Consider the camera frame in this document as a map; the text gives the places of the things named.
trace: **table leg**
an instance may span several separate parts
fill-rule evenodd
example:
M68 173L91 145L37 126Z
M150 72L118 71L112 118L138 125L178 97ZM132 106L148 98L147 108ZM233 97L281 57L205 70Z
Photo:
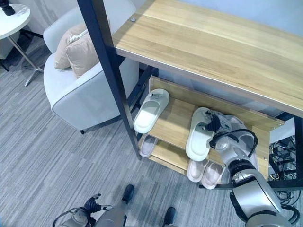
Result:
M28 56L25 54L25 52L21 49L21 47L18 45L18 43L15 42L15 40L13 40L10 36L8 36L8 39L11 41L11 43L14 45L14 47L20 52L20 54L22 54L22 56L28 61L28 63L30 63L33 67L34 67L34 72L28 77L26 83L25 83L25 87L28 86L29 82L31 81L33 75L36 72L43 72L43 69L41 69L40 67L36 66L29 58Z

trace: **armchair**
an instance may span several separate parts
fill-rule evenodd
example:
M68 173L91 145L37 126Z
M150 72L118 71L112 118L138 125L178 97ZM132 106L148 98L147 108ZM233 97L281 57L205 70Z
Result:
M105 0L111 32L136 11L130 0ZM74 25L84 22L79 8L74 8L44 31L44 40L52 52L45 63L44 87L51 110L75 129L89 127L118 116L119 110L100 62L76 79L72 69L54 68L54 56L63 34ZM125 59L120 65L121 76L128 97L138 81L139 63Z

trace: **shoe rack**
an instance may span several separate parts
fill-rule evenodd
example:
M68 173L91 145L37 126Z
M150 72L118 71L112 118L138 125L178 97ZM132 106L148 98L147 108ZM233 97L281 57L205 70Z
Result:
M256 134L258 137L256 153L259 170L267 179L269 132L283 125L283 121L157 77L152 76L149 84L150 91L162 88L167 90L170 95L169 104L160 115L153 129L148 132L149 135L158 139L149 159L186 175L189 157L186 155L185 146L189 135L191 117L197 108L204 106L223 114L239 117L246 127ZM214 149L210 150L207 159L224 165Z

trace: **chair cushion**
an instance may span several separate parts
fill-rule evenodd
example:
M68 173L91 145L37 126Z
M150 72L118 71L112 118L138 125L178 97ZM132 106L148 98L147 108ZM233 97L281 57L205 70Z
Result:
M78 35L84 30L86 30L85 23L81 23L68 29L67 32L64 33L57 47L57 51L55 53L55 59L54 59L55 69L65 69L71 66L70 62L66 57L65 48L69 45L70 37L72 37L73 35Z
M55 69L54 59L55 53L46 60L43 73L45 92L51 105L57 101L57 96L76 80L71 68Z
M82 76L99 62L89 33L67 46L65 52L76 78Z

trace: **white side table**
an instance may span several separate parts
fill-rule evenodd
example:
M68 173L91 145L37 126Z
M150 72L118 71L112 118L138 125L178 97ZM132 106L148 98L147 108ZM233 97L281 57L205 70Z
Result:
M30 20L30 9L29 7L22 4L11 4L13 9L15 10L15 14L11 16L6 16L2 9L0 9L0 39L8 38L15 48L22 54L22 56L34 67L33 73L27 79L25 86L29 84L33 75L36 72L43 72L43 69L36 66L29 57L25 54L25 52L21 49L21 47L15 42L10 36L15 32L19 31L23 28Z

